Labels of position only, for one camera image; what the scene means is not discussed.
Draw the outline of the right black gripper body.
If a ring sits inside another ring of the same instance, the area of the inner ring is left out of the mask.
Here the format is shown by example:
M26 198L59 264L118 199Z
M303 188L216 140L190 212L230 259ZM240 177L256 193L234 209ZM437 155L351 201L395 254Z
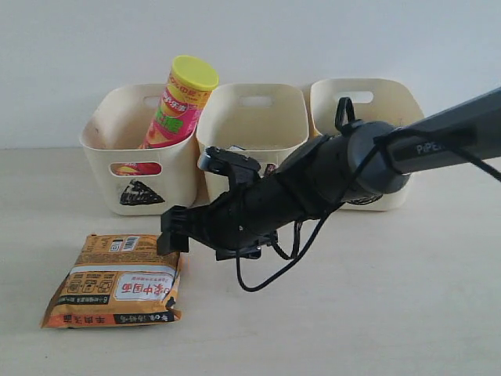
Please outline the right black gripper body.
M261 256L261 246L278 240L280 185L241 184L210 204L183 210L183 233L212 248L218 261Z

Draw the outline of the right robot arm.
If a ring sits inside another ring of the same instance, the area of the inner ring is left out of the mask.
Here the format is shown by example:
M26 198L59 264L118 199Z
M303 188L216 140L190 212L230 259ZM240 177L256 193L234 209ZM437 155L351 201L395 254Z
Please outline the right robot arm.
M335 136L310 139L264 176L255 159L211 146L201 168L226 177L229 188L210 204L168 209L160 218L157 254L186 252L196 240L219 261L258 259L289 223L396 193L414 172L467 162L488 171L487 160L499 155L498 89L405 127L351 121Z

